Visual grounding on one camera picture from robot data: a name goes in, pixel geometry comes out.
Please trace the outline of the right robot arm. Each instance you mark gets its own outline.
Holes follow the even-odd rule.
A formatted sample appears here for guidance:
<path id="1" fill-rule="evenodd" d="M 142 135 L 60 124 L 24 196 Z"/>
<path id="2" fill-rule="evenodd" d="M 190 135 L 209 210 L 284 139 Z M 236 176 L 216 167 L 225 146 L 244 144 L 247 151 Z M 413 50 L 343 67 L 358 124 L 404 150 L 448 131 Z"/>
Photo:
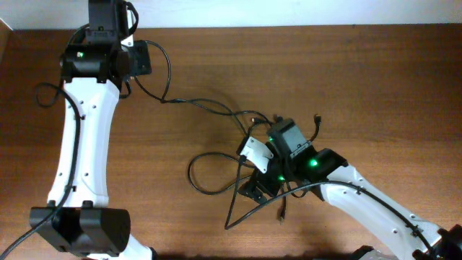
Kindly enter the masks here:
<path id="1" fill-rule="evenodd" d="M 422 219 L 375 188 L 347 159 L 324 148 L 316 150 L 291 119 L 278 119 L 267 142 L 247 136 L 237 154 L 255 170 L 240 193 L 264 205 L 286 193 L 312 192 L 372 233 L 392 259 L 460 259 L 461 226 L 446 230 Z"/>

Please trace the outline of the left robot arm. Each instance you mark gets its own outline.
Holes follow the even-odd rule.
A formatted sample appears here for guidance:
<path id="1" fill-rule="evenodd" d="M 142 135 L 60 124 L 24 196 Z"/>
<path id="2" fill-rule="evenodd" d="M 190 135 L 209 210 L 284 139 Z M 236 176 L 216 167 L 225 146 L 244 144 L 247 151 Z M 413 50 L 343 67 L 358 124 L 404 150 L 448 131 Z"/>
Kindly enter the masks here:
<path id="1" fill-rule="evenodd" d="M 61 55 L 66 112 L 56 177 L 30 226 L 57 251 L 89 259 L 155 259 L 131 234 L 125 209 L 111 209 L 106 181 L 110 128 L 130 77 L 150 73 L 148 54 L 124 45 L 136 14 L 127 1 L 90 1 L 89 22 Z"/>

